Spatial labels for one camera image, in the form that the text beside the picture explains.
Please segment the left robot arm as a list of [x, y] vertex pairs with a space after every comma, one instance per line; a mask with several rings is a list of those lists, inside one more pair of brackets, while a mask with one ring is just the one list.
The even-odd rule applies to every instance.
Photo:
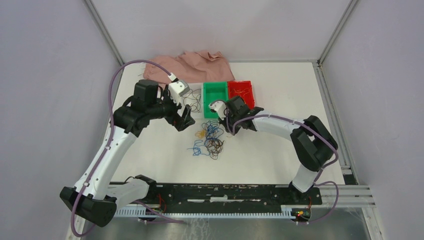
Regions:
[[183, 96], [190, 90], [183, 80], [174, 80], [164, 88], [153, 80], [142, 79], [133, 95], [117, 108], [110, 128], [93, 161], [73, 187], [64, 187], [59, 197], [71, 210], [98, 227], [105, 227], [117, 210], [137, 200], [149, 204], [158, 191], [154, 180], [136, 178], [109, 189], [110, 181], [129, 148], [150, 121], [164, 119], [179, 132], [195, 123], [191, 107]]

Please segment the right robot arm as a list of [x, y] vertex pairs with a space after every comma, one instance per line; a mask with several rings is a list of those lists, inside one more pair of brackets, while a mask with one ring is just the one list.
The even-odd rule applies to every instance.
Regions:
[[216, 100], [208, 108], [217, 113], [219, 123], [226, 131], [236, 135], [239, 130], [272, 134], [292, 142], [300, 162], [290, 182], [289, 199], [302, 204], [309, 198], [309, 190], [323, 170], [338, 160], [338, 144], [330, 131], [315, 115], [306, 119], [293, 119], [276, 115], [262, 107], [250, 109], [240, 96], [227, 101]]

